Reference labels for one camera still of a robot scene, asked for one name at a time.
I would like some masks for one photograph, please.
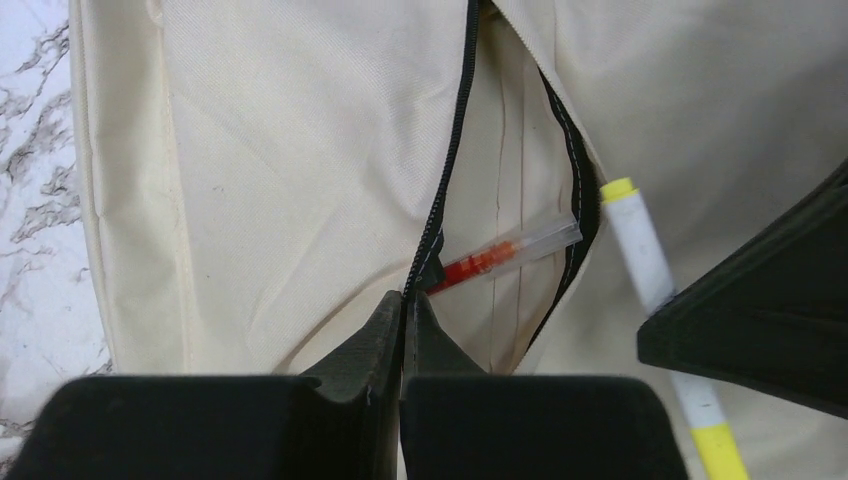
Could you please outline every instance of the marker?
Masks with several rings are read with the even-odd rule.
[[[674,279],[639,190],[629,178],[601,187],[604,211],[645,313],[651,315],[675,294]],[[671,371],[671,383],[707,476],[748,480],[733,432],[710,380]]]

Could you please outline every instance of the white marble table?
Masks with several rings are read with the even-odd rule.
[[[111,370],[77,194],[67,0],[0,1],[0,478],[44,401]]]

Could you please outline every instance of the bag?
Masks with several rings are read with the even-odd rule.
[[[119,371],[300,372],[434,254],[571,211],[583,242],[433,297],[439,319],[490,372],[648,381],[694,478],[666,373],[636,360],[644,314],[597,188],[635,179],[685,286],[848,151],[844,2],[71,10],[82,208]],[[848,478],[843,420],[720,393],[754,478]]]

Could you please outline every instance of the beige fabric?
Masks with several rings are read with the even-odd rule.
[[[446,260],[569,209],[537,68],[599,171],[642,188],[685,286],[848,153],[842,1],[499,0],[444,224]],[[399,288],[436,189],[465,2],[72,2],[78,168],[124,372],[297,372]],[[610,235],[522,360],[560,257],[434,299],[484,368],[646,379],[700,467]],[[848,478],[840,419],[723,386],[753,478]]]

